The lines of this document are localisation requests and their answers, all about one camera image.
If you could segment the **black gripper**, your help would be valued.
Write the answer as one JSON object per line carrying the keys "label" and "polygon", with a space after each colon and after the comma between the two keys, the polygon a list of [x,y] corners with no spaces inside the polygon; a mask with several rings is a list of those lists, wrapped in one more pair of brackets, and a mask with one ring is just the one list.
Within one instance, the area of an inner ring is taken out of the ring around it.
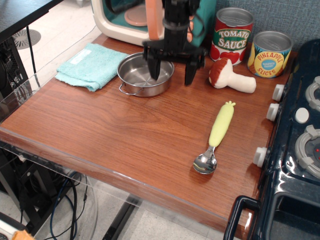
{"label": "black gripper", "polygon": [[162,61],[184,63],[184,85],[191,85],[197,69],[205,66],[207,51],[199,46],[192,45],[189,40],[193,38],[193,26],[187,24],[183,27],[173,28],[166,26],[164,39],[143,42],[143,58],[147,61],[150,76],[158,80]]}

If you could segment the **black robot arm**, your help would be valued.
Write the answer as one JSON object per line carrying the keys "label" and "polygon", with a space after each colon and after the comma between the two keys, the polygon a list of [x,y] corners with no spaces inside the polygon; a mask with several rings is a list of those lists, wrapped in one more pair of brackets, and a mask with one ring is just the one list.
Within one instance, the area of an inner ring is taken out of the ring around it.
{"label": "black robot arm", "polygon": [[191,85],[196,72],[205,66],[207,50],[187,40],[190,16],[196,15],[199,0],[163,0],[164,39],[143,42],[143,58],[150,76],[157,80],[162,61],[185,64],[186,86]]}

